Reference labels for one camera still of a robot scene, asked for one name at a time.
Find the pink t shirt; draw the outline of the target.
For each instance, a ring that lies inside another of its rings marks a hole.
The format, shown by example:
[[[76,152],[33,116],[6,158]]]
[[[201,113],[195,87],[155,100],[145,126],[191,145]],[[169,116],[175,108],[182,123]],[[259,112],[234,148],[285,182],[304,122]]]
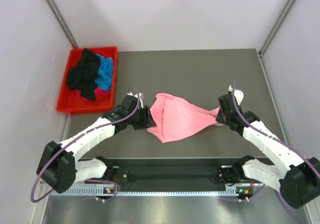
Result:
[[[168,93],[158,93],[150,113],[156,124],[147,131],[162,143],[180,141],[210,126],[222,127],[216,118],[219,108],[206,110]]]

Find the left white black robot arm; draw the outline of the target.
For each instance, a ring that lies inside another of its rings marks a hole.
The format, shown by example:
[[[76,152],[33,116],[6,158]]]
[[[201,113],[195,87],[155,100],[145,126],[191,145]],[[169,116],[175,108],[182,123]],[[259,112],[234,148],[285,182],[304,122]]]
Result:
[[[102,141],[128,126],[135,130],[155,127],[150,108],[143,104],[142,93],[127,93],[114,110],[104,113],[92,125],[60,143],[51,141],[43,151],[37,175],[57,193],[64,193],[74,183],[89,179],[109,182],[114,175],[104,158],[81,158]]]

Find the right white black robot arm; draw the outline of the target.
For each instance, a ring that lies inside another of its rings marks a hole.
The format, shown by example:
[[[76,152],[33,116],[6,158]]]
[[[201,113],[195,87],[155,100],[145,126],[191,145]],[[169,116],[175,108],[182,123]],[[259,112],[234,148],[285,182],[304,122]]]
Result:
[[[232,164],[231,176],[221,180],[231,184],[257,180],[278,192],[295,209],[318,198],[320,161],[302,156],[269,131],[253,112],[243,112],[240,106],[243,99],[241,90],[229,87],[227,94],[218,98],[220,109],[216,121],[257,147],[272,164],[246,155]]]

